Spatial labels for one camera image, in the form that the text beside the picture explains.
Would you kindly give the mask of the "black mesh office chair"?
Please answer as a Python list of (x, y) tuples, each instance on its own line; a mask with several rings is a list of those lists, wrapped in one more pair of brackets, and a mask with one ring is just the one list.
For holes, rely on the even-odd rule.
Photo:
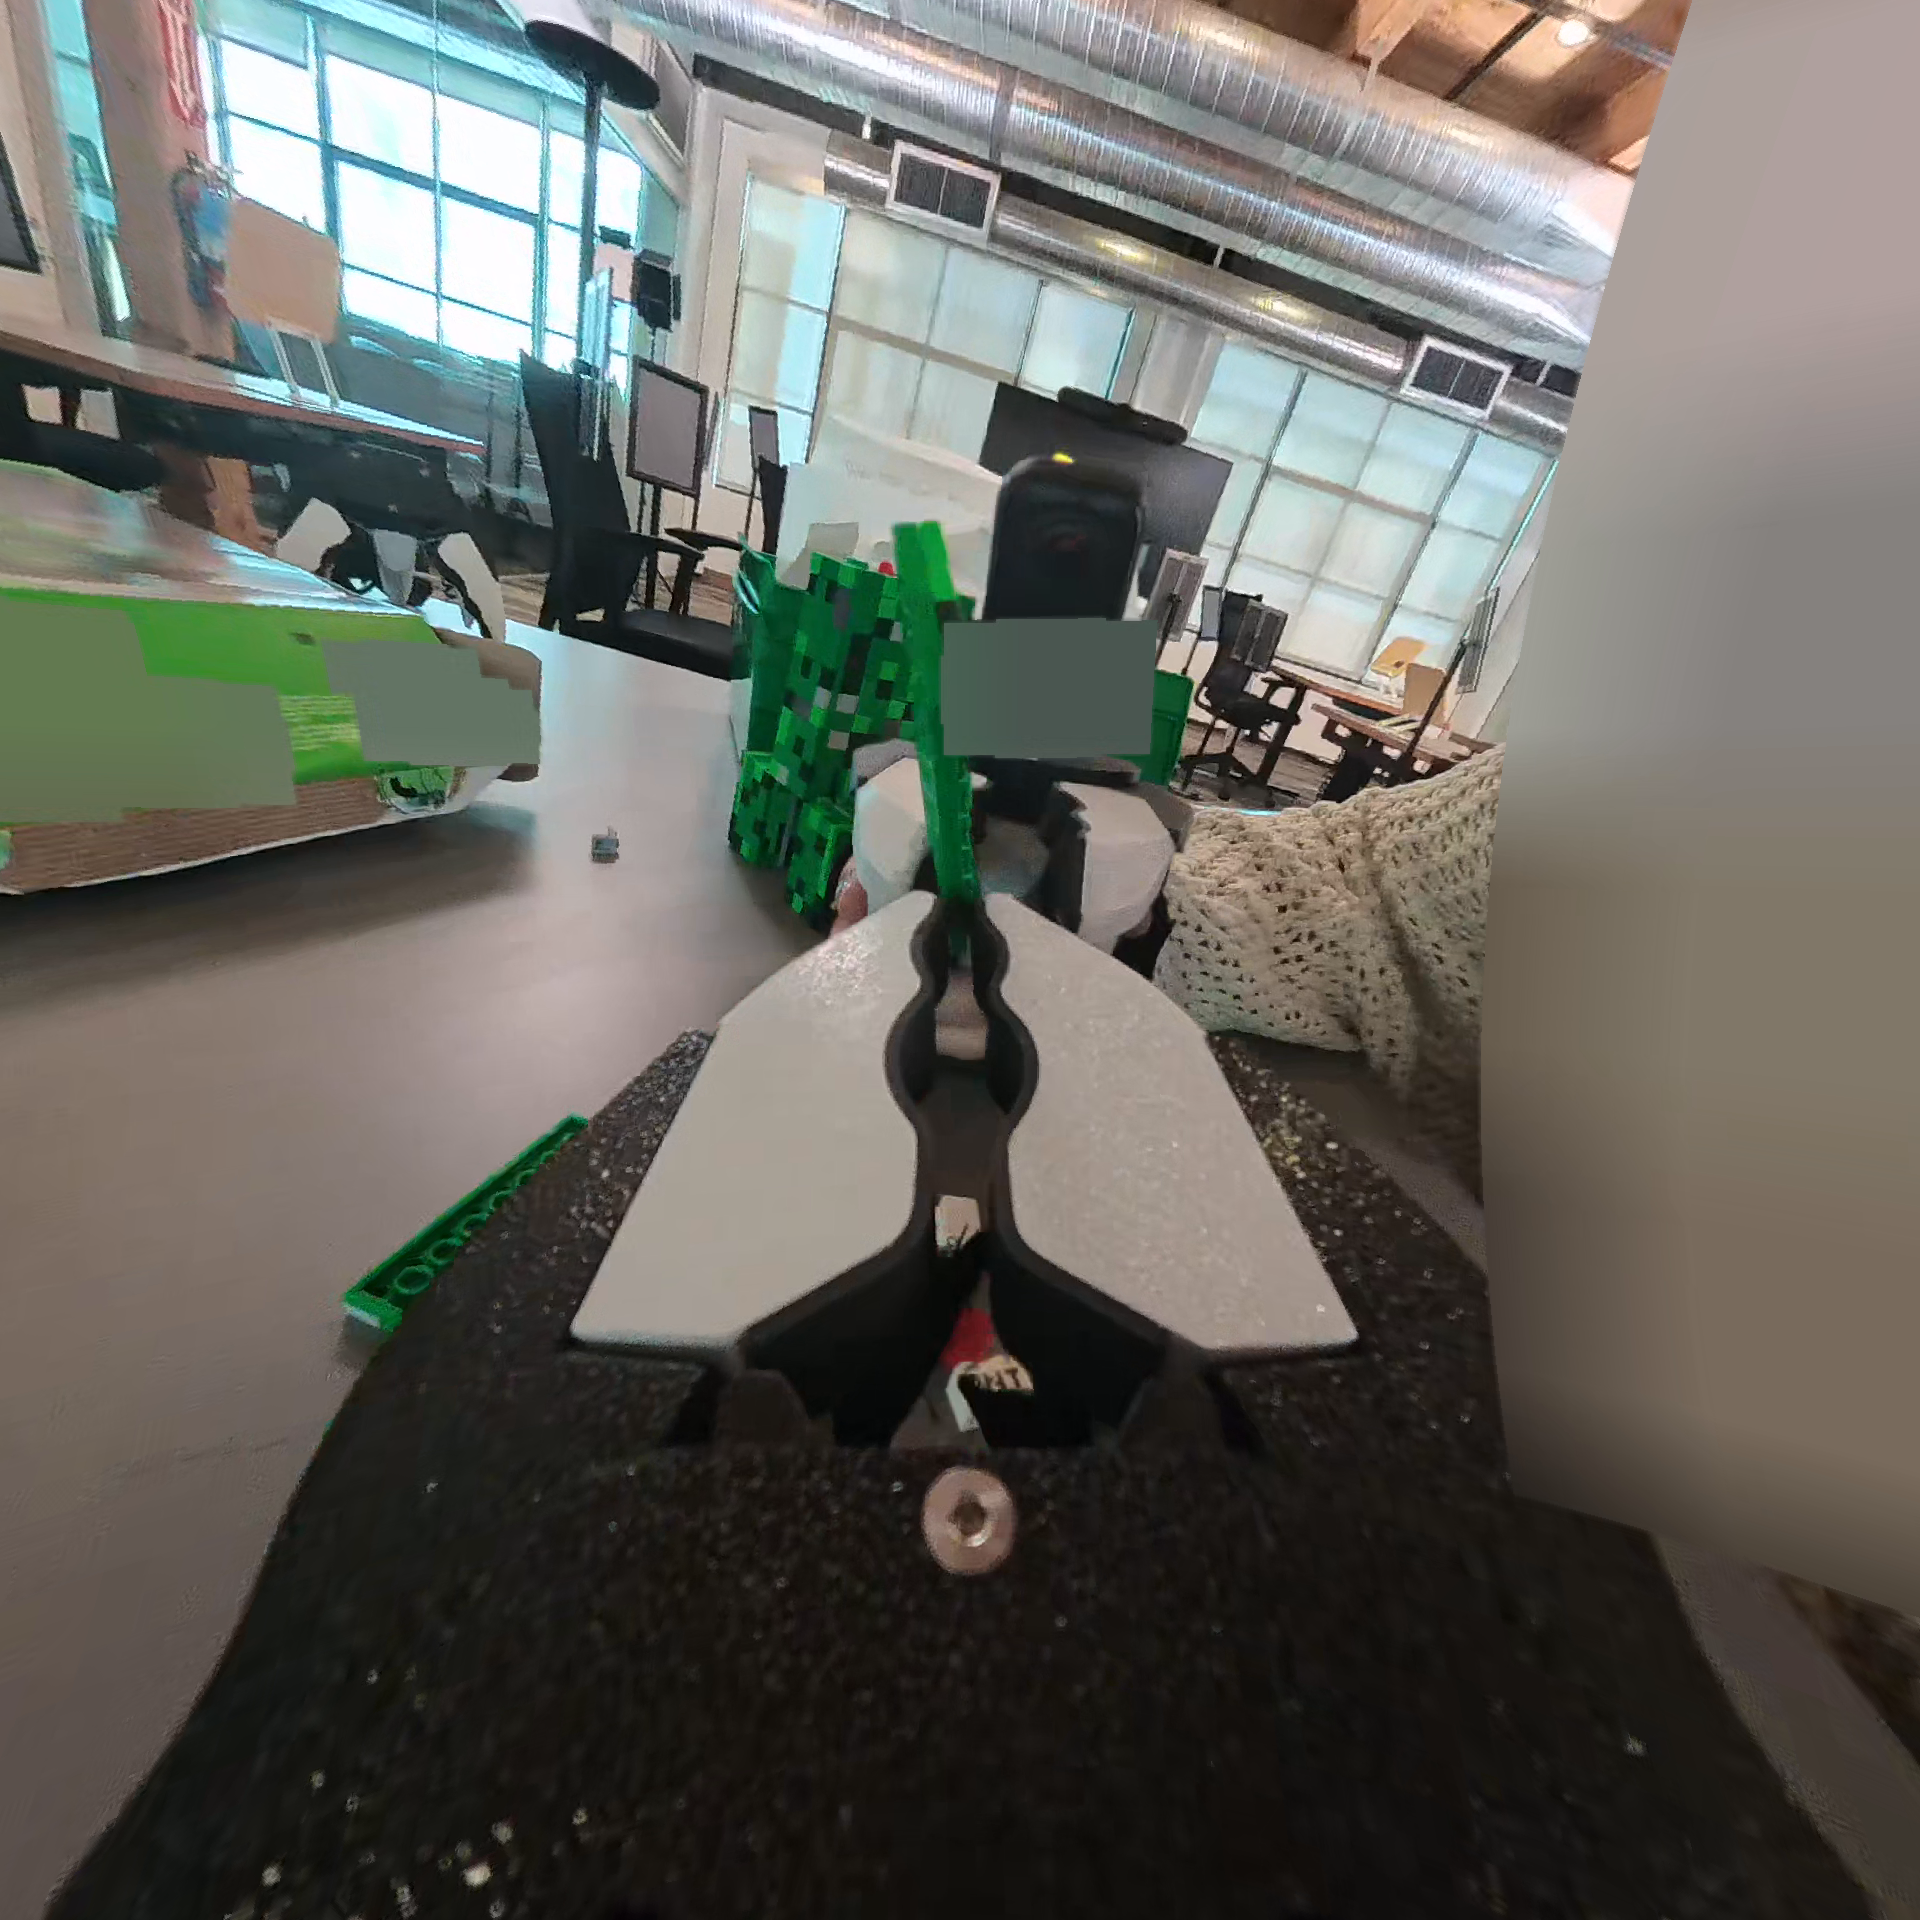
[(1261, 684), (1278, 661), (1286, 625), (1288, 612), (1258, 594), (1215, 592), (1213, 657), (1196, 691), (1202, 733), (1184, 762), (1184, 785), (1200, 775), (1231, 780), (1239, 740), (1276, 716)]

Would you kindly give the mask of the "large silver ventilation duct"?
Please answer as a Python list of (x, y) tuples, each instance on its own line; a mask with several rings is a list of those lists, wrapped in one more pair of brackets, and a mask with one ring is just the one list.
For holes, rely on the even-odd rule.
[(1107, 106), (1197, 135), (1237, 133), (1391, 183), (1484, 220), (1547, 220), (1573, 200), (1610, 203), (1631, 172), (1512, 129), (1463, 104), (1218, 5), (791, 5), (822, 28), (902, 28), (946, 53), (982, 56)]

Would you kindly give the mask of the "person's right forearm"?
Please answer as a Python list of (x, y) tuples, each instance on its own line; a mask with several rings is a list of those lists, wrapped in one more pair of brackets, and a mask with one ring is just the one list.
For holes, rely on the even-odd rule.
[(1501, 770), (1493, 747), (1342, 803), (1197, 812), (1154, 983), (1206, 1034), (1357, 1055), (1475, 1129)]

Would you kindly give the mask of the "monitor on floor stand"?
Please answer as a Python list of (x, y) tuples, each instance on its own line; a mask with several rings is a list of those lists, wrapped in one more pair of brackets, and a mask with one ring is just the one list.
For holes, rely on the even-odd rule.
[(699, 379), (630, 359), (624, 473), (651, 489), (696, 498), (711, 444), (712, 399)]

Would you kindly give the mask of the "white paper bags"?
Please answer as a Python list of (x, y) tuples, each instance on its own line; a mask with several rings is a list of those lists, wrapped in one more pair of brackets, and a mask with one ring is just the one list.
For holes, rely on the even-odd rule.
[(999, 492), (1002, 480), (981, 467), (918, 455), (792, 464), (784, 471), (774, 576), (805, 586), (812, 556), (876, 567), (894, 556), (898, 524), (935, 522), (952, 587), (981, 599)]

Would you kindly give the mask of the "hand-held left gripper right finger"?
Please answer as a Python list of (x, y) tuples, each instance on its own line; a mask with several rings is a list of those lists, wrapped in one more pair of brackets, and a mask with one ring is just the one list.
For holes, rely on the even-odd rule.
[(1167, 1409), (1234, 1431), (1227, 1375), (1351, 1353), (1351, 1311), (1192, 1020), (1037, 911), (975, 920), (967, 1069), (979, 1304), (1035, 1403), (992, 1449), (1086, 1449)]

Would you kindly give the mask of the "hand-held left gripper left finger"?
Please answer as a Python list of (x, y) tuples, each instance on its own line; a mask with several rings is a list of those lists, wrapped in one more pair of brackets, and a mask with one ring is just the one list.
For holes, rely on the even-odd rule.
[(567, 1339), (588, 1359), (779, 1380), (859, 1449), (979, 1449), (950, 1386), (982, 1265), (982, 1061), (907, 893), (715, 1028)]

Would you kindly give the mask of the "large black screen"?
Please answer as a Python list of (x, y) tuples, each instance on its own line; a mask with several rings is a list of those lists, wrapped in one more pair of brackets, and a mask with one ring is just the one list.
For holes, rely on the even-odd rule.
[(1132, 404), (1063, 389), (1047, 399), (1002, 381), (981, 442), (979, 464), (1005, 476), (1027, 460), (1069, 457), (1132, 473), (1142, 498), (1138, 591), (1146, 592), (1167, 551), (1200, 559), (1231, 463), (1188, 444), (1186, 431)]

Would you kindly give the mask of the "green lego set box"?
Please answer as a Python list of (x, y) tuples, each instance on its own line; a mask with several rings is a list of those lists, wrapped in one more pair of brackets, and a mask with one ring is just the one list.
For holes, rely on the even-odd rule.
[(459, 815), (540, 775), (540, 695), (520, 647), (5, 464), (6, 898)]

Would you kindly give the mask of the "long wooden desk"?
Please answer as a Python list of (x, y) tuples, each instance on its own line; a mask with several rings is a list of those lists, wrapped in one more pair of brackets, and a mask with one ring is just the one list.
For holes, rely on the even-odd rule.
[(3, 452), (44, 464), (28, 391), (107, 394), (133, 409), (135, 432), (216, 460), (282, 467), (299, 479), (390, 473), (448, 480), (452, 455), (482, 460), (486, 444), (390, 416), (351, 401), (309, 399), (263, 376), (70, 330), (3, 325)]

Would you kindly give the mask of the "white duct vent grille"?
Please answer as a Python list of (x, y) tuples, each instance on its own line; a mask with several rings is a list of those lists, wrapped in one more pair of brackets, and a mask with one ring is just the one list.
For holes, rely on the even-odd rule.
[(1471, 348), (1421, 336), (1398, 379), (1404, 401), (1467, 421), (1488, 421), (1512, 378), (1512, 364)]
[(1002, 176), (910, 140), (890, 151), (885, 205), (907, 220), (988, 239), (1002, 195)]

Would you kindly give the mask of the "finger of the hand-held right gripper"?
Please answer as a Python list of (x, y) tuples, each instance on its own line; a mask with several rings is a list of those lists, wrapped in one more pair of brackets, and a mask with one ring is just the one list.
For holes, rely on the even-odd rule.
[(1149, 928), (1192, 808), (1164, 785), (1055, 785), (1047, 796), (1047, 917), (1095, 949)]
[(869, 906), (910, 893), (936, 893), (928, 879), (930, 827), (923, 768), (916, 755), (853, 757), (853, 876)]

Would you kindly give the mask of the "white printed lego brick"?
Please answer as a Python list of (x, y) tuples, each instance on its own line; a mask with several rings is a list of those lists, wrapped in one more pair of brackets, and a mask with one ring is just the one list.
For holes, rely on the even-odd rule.
[(944, 1368), (941, 1405), (963, 1436), (989, 1439), (1035, 1403), (1032, 1377), (1002, 1348), (958, 1353)]

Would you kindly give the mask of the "long green lego plate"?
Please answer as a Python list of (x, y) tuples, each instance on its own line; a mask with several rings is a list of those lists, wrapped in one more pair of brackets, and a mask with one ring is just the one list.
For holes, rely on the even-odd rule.
[(944, 720), (946, 628), (972, 625), (975, 602), (955, 586), (944, 528), (936, 522), (895, 524), (894, 551), (911, 739), (944, 928), (935, 951), (946, 961), (946, 983), (935, 1009), (935, 1044), (946, 1063), (981, 1067), (988, 1063), (989, 1026), (975, 1002), (981, 879), (974, 778), (967, 759), (949, 751)]

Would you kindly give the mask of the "fire extinguisher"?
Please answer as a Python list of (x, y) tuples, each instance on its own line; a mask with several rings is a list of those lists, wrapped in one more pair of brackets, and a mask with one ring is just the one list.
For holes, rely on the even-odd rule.
[(180, 239), (184, 291), (197, 308), (223, 317), (229, 316), (231, 180), (200, 156), (190, 154), (171, 173), (170, 195)]

